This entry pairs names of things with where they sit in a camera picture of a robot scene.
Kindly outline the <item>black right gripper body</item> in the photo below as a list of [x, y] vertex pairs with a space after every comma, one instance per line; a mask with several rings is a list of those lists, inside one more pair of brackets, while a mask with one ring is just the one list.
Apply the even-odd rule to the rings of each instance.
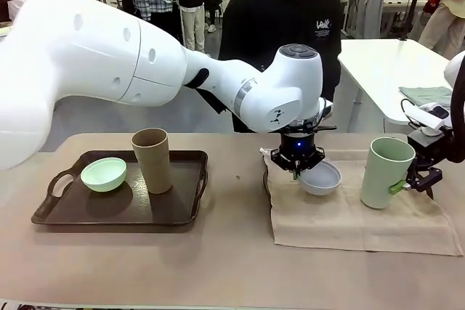
[[421, 130], [408, 135], [408, 144], [415, 150], [417, 167], [432, 167], [443, 160], [453, 162], [453, 131], [440, 131], [437, 136], [427, 136]]

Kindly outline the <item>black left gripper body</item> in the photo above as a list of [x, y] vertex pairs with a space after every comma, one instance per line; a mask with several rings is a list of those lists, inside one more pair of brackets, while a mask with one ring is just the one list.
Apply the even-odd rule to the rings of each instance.
[[282, 133], [280, 156], [285, 160], [310, 159], [315, 153], [314, 138], [314, 133]]

